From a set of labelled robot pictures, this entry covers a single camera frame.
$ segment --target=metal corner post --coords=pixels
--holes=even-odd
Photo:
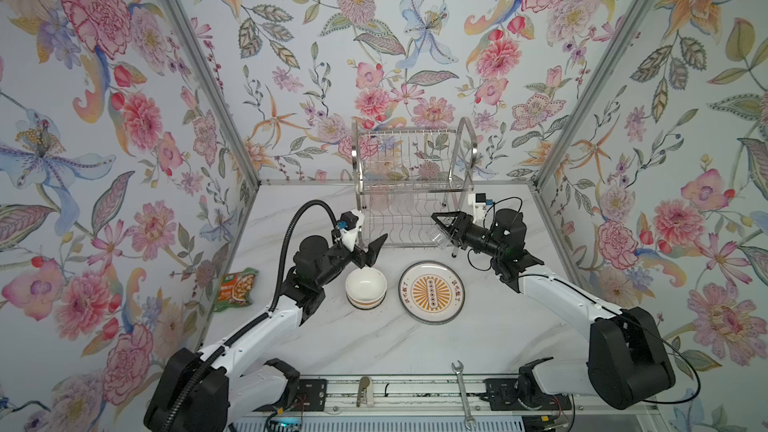
[[[224,99],[224,94],[216,85],[214,74],[210,71],[208,63],[197,41],[197,36],[184,12],[180,0],[159,0],[161,7],[168,15],[167,19],[174,31],[178,34],[182,49],[190,60],[190,68],[197,77],[200,88],[210,101],[216,117],[219,119],[222,133],[231,144],[235,160],[249,185],[256,191],[259,188],[259,178],[253,164],[251,164],[248,151],[243,141],[237,134],[232,115]]]
[[[597,67],[594,68],[592,78],[587,84],[584,94],[576,103],[573,113],[571,113],[571,119],[568,120],[568,124],[555,142],[554,147],[544,161],[542,168],[540,168],[538,173],[533,177],[533,182],[536,184],[537,190],[542,190],[543,185],[552,177],[555,169],[560,165],[566,151],[571,146],[571,142],[573,141],[576,132],[584,122],[584,119],[589,115],[594,102],[600,95],[606,82],[609,81],[610,74],[614,71],[616,65],[619,64],[619,61],[629,47],[635,32],[638,30],[640,23],[645,18],[653,3],[654,0],[632,1],[627,13],[624,15],[624,23],[608,45],[608,49],[603,54]]]

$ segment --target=orange sunburst pattern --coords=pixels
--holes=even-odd
[[[422,275],[415,280],[411,295],[416,305],[427,312],[440,312],[451,303],[450,287],[435,275]]]

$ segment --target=snack bag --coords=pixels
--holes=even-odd
[[[251,305],[250,290],[254,288],[256,274],[254,268],[242,272],[226,274],[221,278],[219,297],[214,304],[214,312],[221,312],[229,307],[247,307]]]

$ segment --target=dish rack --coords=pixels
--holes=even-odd
[[[456,129],[358,130],[352,121],[362,242],[389,234],[385,247],[436,247],[434,212],[461,210],[474,189],[478,140],[463,117]]]

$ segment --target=wall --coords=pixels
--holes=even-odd
[[[462,116],[479,178],[530,178],[632,0],[182,1],[260,177],[311,180],[350,177],[352,120]]]
[[[0,16],[0,429],[138,430],[254,193],[155,0]]]
[[[582,284],[639,305],[698,371],[680,432],[764,430],[765,0],[658,0],[544,189]],[[690,397],[691,371],[661,400]]]

